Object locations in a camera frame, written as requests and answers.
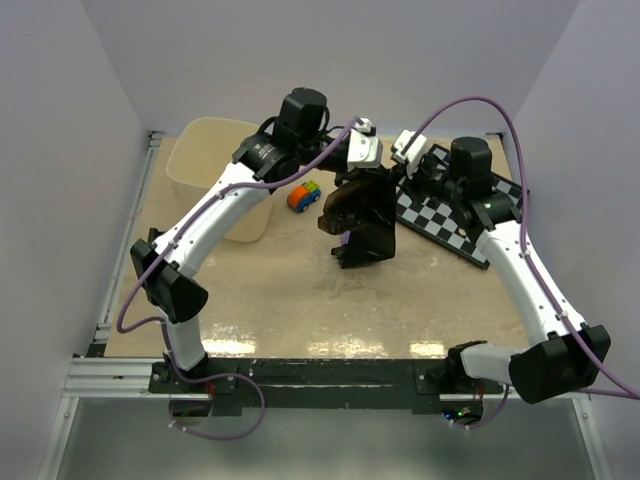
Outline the black trash bag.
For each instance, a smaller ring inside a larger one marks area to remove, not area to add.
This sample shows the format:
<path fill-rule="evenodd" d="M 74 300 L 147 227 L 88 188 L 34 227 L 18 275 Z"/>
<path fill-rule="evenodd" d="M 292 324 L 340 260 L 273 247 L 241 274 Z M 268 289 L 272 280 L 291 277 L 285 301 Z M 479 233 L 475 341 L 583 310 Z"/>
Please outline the black trash bag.
<path fill-rule="evenodd" d="M 331 250 L 342 269 L 390 260 L 396 254 L 396 188 L 399 177 L 380 167 L 372 175 L 339 185 L 325 200 L 318 228 L 334 236 L 350 232 L 347 247 Z"/>

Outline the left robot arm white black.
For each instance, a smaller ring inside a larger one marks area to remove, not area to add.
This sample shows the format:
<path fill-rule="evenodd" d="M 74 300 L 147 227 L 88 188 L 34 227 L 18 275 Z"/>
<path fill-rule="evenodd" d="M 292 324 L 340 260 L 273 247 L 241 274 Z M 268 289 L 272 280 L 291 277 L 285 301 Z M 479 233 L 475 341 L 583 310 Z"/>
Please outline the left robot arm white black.
<path fill-rule="evenodd" d="M 132 245 L 137 282 L 129 295 L 143 291 L 159 310 L 175 363 L 171 378 L 183 391 L 196 392 L 207 380 L 199 313 L 208 293 L 195 277 L 223 237 L 272 193 L 313 169 L 350 173 L 380 165 L 381 144 L 369 119 L 354 117 L 334 137 L 327 134 L 329 120 L 324 94 L 293 89 L 279 113 L 240 143 L 220 178 L 182 219 Z"/>

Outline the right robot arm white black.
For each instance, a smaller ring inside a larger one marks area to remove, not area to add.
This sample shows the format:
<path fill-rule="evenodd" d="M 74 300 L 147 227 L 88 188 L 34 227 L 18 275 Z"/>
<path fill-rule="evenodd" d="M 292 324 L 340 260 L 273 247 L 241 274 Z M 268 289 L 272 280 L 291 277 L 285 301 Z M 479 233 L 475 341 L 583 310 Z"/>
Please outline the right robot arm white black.
<path fill-rule="evenodd" d="M 466 393 L 481 379 L 491 380 L 514 387 L 530 404 L 592 386 L 611 338 L 603 326 L 589 325 L 550 274 L 534 265 L 538 255 L 523 229 L 524 205 L 498 189 L 487 141 L 456 138 L 439 158 L 424 136 L 405 131 L 391 151 L 404 168 L 405 192 L 451 209 L 454 221 L 497 270 L 525 325 L 526 349 L 485 341 L 451 348 L 448 386 Z"/>

